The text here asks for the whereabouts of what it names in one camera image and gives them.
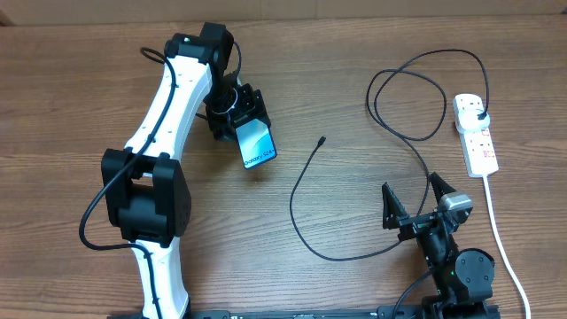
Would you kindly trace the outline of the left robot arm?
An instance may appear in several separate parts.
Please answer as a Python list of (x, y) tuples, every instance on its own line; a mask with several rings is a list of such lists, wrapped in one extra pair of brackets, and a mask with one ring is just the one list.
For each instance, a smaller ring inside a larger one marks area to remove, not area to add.
[(109, 221), (133, 250), (144, 290), (140, 318), (189, 318), (182, 274), (181, 237), (191, 211), (182, 156), (200, 106), (217, 141), (238, 145), (251, 169), (277, 155), (271, 120), (259, 90), (226, 71), (233, 35), (207, 22), (198, 35), (176, 33), (155, 59), (163, 75), (136, 133), (101, 160)]

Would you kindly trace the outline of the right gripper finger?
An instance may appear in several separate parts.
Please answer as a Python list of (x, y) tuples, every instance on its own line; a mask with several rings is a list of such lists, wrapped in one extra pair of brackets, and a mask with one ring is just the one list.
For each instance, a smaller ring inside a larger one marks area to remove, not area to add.
[(388, 230), (399, 228), (409, 218), (405, 207), (401, 204), (388, 183), (382, 185), (382, 197), (384, 204), (383, 228)]
[(430, 174), (429, 181), (438, 204), (443, 196), (456, 192), (456, 189), (445, 182), (436, 172)]

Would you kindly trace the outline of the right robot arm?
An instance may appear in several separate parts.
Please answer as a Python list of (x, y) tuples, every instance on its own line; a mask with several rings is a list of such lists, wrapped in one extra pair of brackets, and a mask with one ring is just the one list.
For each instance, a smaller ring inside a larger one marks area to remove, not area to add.
[[(461, 250), (453, 234), (464, 224), (473, 209), (471, 198), (457, 191), (437, 173), (429, 176), (438, 206), (428, 214), (410, 216), (388, 184), (382, 185), (383, 227), (400, 231), (403, 242), (414, 239), (423, 252), (428, 271), (411, 284), (393, 306), (377, 308), (379, 318), (478, 318), (501, 316), (492, 298), (494, 258), (487, 252)], [(420, 283), (432, 278), (438, 293), (422, 298), (419, 305), (402, 304)]]

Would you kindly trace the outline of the Samsung Galaxy smartphone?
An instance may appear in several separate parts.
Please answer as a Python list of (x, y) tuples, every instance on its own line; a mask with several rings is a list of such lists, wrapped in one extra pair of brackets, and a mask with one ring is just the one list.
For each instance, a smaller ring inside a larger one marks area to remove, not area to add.
[(252, 169), (277, 156), (268, 125), (258, 119), (236, 129), (237, 141), (245, 169)]

